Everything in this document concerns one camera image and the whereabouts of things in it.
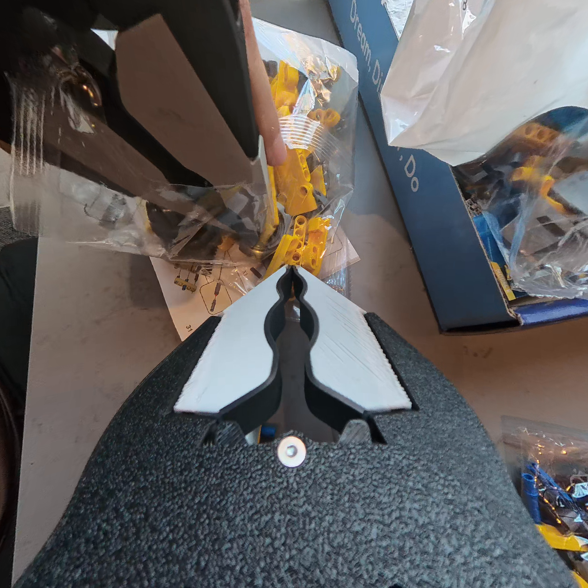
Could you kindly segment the blue cardboard kit box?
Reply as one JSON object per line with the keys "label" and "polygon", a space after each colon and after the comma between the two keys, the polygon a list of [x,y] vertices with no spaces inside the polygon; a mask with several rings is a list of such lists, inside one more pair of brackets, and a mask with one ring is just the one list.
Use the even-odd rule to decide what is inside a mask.
{"label": "blue cardboard kit box", "polygon": [[327,3],[342,46],[356,56],[358,92],[440,331],[498,332],[586,317],[582,299],[511,307],[448,164],[387,145],[379,92],[398,46],[387,9],[381,1]]}

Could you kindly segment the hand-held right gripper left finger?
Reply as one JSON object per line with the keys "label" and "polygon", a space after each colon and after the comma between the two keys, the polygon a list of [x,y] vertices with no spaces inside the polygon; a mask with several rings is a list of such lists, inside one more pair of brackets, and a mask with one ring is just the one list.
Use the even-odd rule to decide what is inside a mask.
{"label": "hand-held right gripper left finger", "polygon": [[281,401],[276,340],[285,325],[293,268],[286,266],[225,311],[174,405],[177,413],[234,421],[249,433]]}

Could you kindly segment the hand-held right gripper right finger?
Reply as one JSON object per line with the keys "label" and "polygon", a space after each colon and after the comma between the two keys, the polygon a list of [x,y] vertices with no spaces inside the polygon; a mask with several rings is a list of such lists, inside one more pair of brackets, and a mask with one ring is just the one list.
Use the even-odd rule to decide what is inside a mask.
{"label": "hand-held right gripper right finger", "polygon": [[300,325],[309,339],[305,401],[340,435],[381,435],[375,417],[413,402],[367,313],[305,269],[293,269]]}

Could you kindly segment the clear bag of yellow beams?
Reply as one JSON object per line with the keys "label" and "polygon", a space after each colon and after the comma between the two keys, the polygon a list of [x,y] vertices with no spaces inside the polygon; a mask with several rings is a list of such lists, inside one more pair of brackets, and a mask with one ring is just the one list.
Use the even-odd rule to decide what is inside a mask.
{"label": "clear bag of yellow beams", "polygon": [[286,160],[266,160],[265,192],[150,183],[128,195],[61,166],[63,137],[93,145],[104,122],[83,109],[45,66],[9,79],[12,99],[8,200],[16,228],[77,245],[210,266],[237,245],[270,268],[302,265],[317,275],[329,231],[353,192],[357,67],[330,42],[253,18]]}

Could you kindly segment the open instruction booklet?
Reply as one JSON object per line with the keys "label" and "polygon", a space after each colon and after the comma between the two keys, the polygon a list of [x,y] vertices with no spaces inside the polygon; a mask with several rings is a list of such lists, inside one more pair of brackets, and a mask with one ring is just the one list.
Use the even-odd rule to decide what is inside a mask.
{"label": "open instruction booklet", "polygon": [[[181,340],[212,316],[222,315],[239,298],[263,280],[273,255],[264,260],[248,258],[237,245],[220,252],[220,263],[168,262],[151,258],[159,286]],[[341,228],[329,231],[319,278],[350,297],[348,267],[359,254]]]}

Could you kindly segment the clear bag of small pins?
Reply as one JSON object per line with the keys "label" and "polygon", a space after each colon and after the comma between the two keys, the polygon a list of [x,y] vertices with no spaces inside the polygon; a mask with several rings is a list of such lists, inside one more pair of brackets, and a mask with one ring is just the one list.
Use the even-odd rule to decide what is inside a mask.
{"label": "clear bag of small pins", "polygon": [[501,417],[511,480],[548,544],[587,587],[587,430]]}

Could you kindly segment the large white label parts bag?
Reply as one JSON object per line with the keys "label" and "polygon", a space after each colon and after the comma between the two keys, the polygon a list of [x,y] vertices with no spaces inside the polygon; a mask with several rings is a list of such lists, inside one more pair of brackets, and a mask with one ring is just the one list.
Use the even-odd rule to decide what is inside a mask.
{"label": "large white label parts bag", "polygon": [[449,164],[516,292],[587,299],[587,1],[414,1],[387,143]]}

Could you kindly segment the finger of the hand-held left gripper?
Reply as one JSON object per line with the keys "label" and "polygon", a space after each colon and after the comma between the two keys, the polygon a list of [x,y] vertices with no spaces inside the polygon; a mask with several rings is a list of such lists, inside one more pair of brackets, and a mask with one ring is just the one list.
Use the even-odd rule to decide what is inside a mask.
{"label": "finger of the hand-held left gripper", "polygon": [[145,197],[150,183],[263,194],[256,46],[243,1],[56,1],[102,98],[96,141],[63,137],[61,166]]}
{"label": "finger of the hand-held left gripper", "polygon": [[[221,97],[221,91],[228,89],[228,83],[221,82],[221,74],[228,66],[229,73],[238,70],[238,77],[243,77],[240,67],[245,61],[242,56],[237,60],[234,55],[226,54],[226,25],[217,25],[218,17],[225,17],[227,9],[217,8],[217,5],[227,5],[227,1],[200,1],[203,24],[202,30],[210,43],[206,52],[206,62],[210,63],[205,72],[203,84],[211,92],[213,99]],[[239,35],[240,41],[230,41],[233,48],[239,45],[246,47],[247,65],[251,80],[251,104],[260,136],[263,137],[266,160],[270,166],[282,165],[287,157],[287,150],[283,142],[280,124],[275,104],[270,91],[266,69],[262,61],[251,13],[249,1],[239,1]]]}

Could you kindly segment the person's black pants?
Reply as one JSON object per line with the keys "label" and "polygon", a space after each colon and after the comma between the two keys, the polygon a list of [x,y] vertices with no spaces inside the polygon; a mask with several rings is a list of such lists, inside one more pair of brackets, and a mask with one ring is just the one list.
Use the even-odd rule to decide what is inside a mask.
{"label": "person's black pants", "polygon": [[[38,240],[20,240],[1,248],[1,385],[24,413],[31,345]],[[1,547],[1,587],[11,587],[16,519]]]}

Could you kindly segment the person's brown shirt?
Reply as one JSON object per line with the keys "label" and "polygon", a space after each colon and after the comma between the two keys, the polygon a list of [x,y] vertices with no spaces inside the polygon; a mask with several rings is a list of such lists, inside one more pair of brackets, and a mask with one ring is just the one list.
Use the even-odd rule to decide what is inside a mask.
{"label": "person's brown shirt", "polygon": [[17,406],[1,385],[1,547],[16,519],[22,452],[22,422]]}

